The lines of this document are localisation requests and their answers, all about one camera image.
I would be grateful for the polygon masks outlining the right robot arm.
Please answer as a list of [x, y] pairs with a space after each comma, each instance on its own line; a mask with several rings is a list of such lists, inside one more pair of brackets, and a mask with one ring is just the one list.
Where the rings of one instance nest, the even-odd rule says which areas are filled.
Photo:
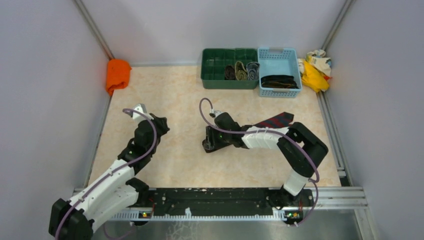
[[282, 185], [281, 199], [287, 206], [301, 200], [301, 191], [328, 154], [327, 145], [294, 115], [282, 112], [253, 125], [239, 125], [227, 112], [212, 113], [214, 124], [205, 128], [202, 147], [212, 153], [228, 146], [243, 149], [279, 150], [291, 172]]

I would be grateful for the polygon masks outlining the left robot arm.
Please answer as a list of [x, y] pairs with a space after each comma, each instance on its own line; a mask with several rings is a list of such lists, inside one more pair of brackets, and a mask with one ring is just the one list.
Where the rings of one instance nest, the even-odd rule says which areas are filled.
[[88, 187], [51, 208], [48, 233], [56, 240], [90, 240], [112, 216], [126, 207], [149, 203], [149, 186], [136, 178], [152, 159], [170, 129], [165, 117], [134, 110], [134, 137], [112, 165]]

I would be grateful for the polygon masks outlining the red navy striped tie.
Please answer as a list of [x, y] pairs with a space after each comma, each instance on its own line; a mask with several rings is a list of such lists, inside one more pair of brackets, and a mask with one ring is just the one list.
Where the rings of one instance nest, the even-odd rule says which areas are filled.
[[282, 112], [266, 120], [254, 124], [258, 128], [280, 129], [290, 127], [294, 120], [294, 115], [288, 112]]

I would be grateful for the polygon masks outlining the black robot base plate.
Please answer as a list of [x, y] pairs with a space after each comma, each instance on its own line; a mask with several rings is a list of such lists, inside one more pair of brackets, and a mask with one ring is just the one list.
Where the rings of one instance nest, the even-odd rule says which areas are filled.
[[253, 217], [269, 216], [274, 210], [312, 207], [312, 191], [296, 196], [282, 188], [156, 188], [145, 192], [134, 207], [153, 208], [153, 216]]

